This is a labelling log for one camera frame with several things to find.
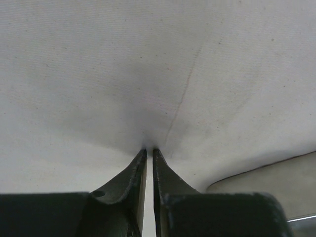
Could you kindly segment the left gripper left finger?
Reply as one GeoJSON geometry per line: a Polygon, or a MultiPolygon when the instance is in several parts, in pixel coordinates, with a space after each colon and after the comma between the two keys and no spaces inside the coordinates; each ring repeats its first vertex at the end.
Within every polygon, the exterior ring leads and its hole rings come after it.
{"type": "Polygon", "coordinates": [[[2,194],[2,237],[140,237],[147,152],[96,190],[78,193],[2,194]]]}

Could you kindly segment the beige cloth drape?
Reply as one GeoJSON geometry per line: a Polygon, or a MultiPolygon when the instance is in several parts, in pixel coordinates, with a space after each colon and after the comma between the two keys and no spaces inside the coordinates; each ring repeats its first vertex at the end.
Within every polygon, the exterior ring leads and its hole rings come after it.
{"type": "Polygon", "coordinates": [[[315,1],[1,1],[0,191],[93,191],[142,147],[315,213],[315,1]]]}

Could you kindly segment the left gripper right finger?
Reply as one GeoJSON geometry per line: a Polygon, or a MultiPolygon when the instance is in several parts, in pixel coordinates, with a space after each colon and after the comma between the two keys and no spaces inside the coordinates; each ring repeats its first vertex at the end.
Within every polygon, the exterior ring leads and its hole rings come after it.
{"type": "Polygon", "coordinates": [[[154,213],[158,237],[292,237],[285,213],[268,193],[203,194],[153,150],[154,213]]]}

